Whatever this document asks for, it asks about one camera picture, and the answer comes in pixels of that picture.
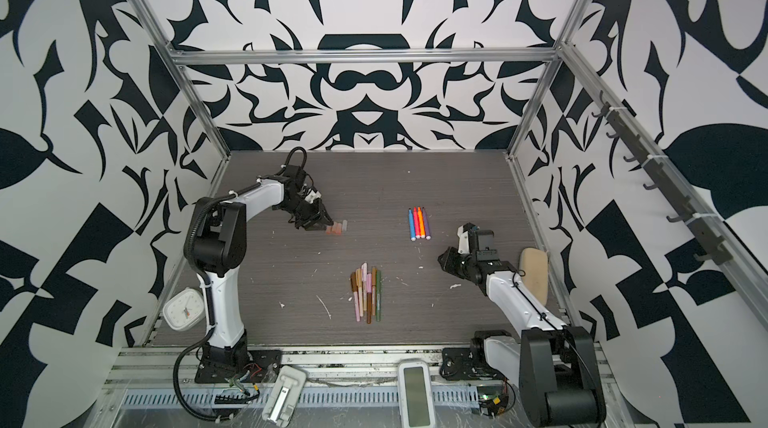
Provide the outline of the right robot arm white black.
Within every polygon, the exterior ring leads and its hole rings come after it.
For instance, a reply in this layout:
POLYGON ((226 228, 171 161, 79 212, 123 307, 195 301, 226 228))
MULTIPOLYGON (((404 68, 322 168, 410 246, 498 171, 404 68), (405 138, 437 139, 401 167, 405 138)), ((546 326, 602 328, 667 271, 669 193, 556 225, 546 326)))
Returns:
POLYGON ((502 259, 494 234, 472 223, 457 230, 458 244, 443 252, 441 269, 478 286, 515 333, 477 333, 478 361, 517 387, 535 427, 601 426, 607 405, 592 336, 545 305, 546 254, 522 251, 518 263, 502 259))

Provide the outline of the red pink marker pen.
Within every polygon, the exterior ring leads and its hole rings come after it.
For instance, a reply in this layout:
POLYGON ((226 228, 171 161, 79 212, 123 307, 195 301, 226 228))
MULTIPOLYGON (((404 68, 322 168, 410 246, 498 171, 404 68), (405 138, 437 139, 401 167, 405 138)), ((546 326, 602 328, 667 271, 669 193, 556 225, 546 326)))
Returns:
POLYGON ((418 218, 418 208, 412 207, 410 209, 410 213, 411 213, 411 224, 413 228, 413 238, 419 239, 421 237, 421 232, 420 232, 420 223, 418 218))

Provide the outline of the orange marker pen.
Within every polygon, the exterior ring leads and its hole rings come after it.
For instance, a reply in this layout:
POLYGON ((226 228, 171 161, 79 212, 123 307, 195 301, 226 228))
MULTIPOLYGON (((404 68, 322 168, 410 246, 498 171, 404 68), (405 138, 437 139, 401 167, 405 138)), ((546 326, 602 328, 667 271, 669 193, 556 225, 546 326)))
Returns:
POLYGON ((425 231, 422 207, 416 207, 416 217, 418 221, 418 236, 419 238, 424 239, 426 238, 426 231, 425 231))

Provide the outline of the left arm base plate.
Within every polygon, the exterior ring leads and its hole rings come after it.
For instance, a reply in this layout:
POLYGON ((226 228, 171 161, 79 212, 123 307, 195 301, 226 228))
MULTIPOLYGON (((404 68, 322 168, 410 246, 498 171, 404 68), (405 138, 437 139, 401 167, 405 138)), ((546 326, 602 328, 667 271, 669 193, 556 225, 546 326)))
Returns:
POLYGON ((282 365, 281 350, 259 349, 247 353, 208 353, 198 362, 194 381, 198 384, 221 384, 237 377, 248 383, 264 381, 282 365))

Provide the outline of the purple marker pen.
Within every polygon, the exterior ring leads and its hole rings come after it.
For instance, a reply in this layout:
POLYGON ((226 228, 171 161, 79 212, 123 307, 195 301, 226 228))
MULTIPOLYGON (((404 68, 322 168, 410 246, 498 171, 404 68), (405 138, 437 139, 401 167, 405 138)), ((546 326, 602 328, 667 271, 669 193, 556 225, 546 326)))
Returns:
POLYGON ((428 221, 428 214, 427 214, 427 212, 426 212, 424 207, 422 207, 422 211, 423 211, 424 225, 425 225, 425 231, 426 231, 426 238, 425 239, 430 240, 430 238, 431 238, 431 230, 430 230, 430 225, 429 225, 429 221, 428 221))

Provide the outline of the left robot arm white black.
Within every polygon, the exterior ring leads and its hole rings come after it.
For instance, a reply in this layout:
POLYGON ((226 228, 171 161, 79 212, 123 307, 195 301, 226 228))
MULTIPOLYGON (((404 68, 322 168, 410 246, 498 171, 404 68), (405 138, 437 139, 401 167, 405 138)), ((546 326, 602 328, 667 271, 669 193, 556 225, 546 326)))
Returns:
POLYGON ((288 213, 289 222, 298 229, 334 226, 321 193, 301 165, 286 164, 240 191, 198 200, 183 254, 200 281, 205 302, 202 360, 206 363, 236 369, 248 363, 238 273, 247 252, 247 224, 267 210, 288 213))

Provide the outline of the blue marker pen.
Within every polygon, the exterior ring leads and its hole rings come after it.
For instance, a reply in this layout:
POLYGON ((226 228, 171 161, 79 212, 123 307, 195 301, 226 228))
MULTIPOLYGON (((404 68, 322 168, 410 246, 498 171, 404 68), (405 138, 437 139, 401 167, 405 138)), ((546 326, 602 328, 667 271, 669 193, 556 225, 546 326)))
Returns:
POLYGON ((408 226, 409 226, 410 240, 416 241, 418 233, 416 231, 416 224, 414 222, 413 208, 408 208, 408 226))

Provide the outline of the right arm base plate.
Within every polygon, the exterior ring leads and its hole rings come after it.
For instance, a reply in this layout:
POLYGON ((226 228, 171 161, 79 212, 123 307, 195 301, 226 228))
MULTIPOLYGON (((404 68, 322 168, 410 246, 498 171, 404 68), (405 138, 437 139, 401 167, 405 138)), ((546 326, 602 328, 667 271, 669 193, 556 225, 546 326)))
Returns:
POLYGON ((443 348, 439 375, 446 381, 510 381, 487 361, 482 348, 443 348))

